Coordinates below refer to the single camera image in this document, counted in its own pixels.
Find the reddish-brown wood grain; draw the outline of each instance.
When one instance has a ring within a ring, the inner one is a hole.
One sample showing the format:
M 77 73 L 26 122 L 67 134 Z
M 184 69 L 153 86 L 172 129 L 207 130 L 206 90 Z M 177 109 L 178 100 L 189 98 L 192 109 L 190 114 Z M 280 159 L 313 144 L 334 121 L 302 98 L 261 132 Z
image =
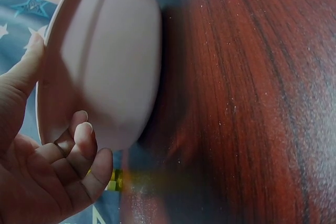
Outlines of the reddish-brown wood grain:
M 336 0 L 158 0 L 122 223 L 336 223 Z

